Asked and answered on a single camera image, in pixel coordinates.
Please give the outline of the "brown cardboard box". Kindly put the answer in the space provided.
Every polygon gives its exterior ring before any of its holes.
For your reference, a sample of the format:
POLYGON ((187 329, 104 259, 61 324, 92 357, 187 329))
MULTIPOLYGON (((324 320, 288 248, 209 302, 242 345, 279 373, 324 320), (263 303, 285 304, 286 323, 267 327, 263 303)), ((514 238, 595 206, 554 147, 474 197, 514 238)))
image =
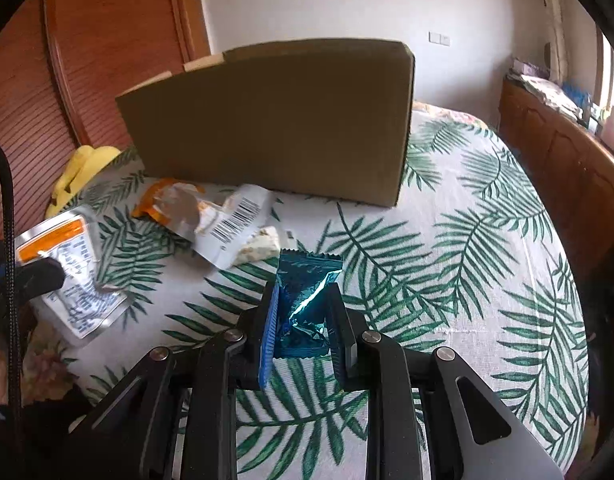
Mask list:
POLYGON ((399 41, 236 48, 116 103, 149 174, 396 205, 415 59, 399 41))

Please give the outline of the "wooden sideboard cabinet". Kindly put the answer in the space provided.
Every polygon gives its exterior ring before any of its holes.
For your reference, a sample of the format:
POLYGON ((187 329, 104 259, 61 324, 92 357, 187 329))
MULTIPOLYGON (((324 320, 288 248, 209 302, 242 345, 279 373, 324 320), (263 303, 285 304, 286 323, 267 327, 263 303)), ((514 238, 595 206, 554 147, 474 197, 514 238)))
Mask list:
POLYGON ((534 184, 575 277, 614 280, 614 158, 585 129, 506 78, 498 136, 534 184))

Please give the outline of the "window with wooden frame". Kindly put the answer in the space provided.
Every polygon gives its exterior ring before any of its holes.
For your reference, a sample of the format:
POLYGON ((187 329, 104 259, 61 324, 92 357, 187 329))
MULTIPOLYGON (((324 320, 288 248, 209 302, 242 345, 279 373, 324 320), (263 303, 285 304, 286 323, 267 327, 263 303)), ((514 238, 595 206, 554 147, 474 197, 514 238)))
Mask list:
POLYGON ((595 103, 606 110, 606 115, 614 109, 614 49, 600 28, 597 28, 595 103))

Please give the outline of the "white wall switch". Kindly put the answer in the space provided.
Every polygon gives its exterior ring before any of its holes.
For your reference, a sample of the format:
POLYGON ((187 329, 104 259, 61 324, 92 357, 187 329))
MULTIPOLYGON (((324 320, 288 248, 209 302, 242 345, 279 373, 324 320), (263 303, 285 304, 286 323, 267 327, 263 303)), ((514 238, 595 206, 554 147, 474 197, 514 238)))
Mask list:
POLYGON ((431 44, 439 44, 440 46, 444 47, 450 46, 450 38, 439 34, 438 32, 429 32, 429 42, 431 44))

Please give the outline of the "silver orange snack pouch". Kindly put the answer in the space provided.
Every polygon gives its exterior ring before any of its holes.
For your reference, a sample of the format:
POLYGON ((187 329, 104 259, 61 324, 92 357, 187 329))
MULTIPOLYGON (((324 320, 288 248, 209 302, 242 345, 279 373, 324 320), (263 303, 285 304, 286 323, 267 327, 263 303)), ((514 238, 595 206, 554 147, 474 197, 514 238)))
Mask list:
POLYGON ((63 285, 31 304, 73 347, 81 348, 112 326, 131 304, 131 296, 98 279, 102 243, 89 206, 78 206, 46 219, 15 239, 19 266, 42 260, 60 263, 63 285))

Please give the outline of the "blue foil snack packet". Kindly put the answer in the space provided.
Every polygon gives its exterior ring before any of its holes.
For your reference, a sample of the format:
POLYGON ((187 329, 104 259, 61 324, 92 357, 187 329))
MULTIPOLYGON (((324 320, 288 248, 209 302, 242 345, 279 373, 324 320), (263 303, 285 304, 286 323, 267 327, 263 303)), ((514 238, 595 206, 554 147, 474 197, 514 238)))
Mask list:
POLYGON ((277 359, 325 356, 329 351, 323 291, 342 273, 338 255, 282 249, 278 284, 277 359))

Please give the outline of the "wooden wardrobe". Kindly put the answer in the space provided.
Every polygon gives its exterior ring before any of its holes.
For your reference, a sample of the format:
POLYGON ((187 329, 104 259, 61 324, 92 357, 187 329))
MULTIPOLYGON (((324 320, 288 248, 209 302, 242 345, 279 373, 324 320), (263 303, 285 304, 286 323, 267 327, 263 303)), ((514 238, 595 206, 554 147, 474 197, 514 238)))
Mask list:
POLYGON ((208 51, 202 0, 22 2, 0 31, 0 147, 16 231, 42 220, 76 148, 127 148, 118 94, 208 51))

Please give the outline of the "yellow Pikachu plush toy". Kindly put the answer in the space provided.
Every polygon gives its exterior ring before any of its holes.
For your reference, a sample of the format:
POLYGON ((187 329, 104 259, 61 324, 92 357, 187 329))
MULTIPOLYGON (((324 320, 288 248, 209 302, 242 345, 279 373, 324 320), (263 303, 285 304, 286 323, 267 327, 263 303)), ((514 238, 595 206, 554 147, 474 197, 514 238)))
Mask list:
POLYGON ((56 180, 44 218, 56 216, 66 204, 102 169, 114 160, 120 151, 115 146, 81 145, 72 153, 63 174, 56 180))

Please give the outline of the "floral window curtain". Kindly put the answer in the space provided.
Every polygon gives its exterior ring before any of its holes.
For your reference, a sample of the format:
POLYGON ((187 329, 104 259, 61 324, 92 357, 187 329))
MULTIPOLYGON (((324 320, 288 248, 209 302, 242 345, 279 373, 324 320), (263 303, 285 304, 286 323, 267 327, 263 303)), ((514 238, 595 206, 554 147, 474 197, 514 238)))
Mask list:
POLYGON ((544 0, 550 30, 550 80, 561 86, 569 76, 562 0, 544 0))

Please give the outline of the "orange white snack bag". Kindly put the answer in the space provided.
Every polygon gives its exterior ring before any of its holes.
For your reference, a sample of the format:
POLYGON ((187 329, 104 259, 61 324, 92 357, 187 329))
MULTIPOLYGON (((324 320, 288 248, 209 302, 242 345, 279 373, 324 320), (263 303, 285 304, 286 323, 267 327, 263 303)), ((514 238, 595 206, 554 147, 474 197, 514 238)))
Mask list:
POLYGON ((265 188, 244 184, 217 200, 203 186, 167 178, 144 192, 132 216, 155 221, 187 240, 207 262, 228 270, 297 247, 292 232, 269 222, 274 199, 265 188))

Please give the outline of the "folded cloth on sideboard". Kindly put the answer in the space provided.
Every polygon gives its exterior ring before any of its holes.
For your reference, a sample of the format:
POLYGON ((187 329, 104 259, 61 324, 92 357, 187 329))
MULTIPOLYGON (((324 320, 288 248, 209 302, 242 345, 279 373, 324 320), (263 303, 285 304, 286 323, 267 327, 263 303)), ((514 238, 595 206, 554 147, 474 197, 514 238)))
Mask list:
POLYGON ((526 91, 536 96, 542 104, 556 110, 561 115, 569 116, 573 120, 582 118, 582 109, 577 106, 554 82, 536 77, 509 72, 507 78, 520 84, 526 91))

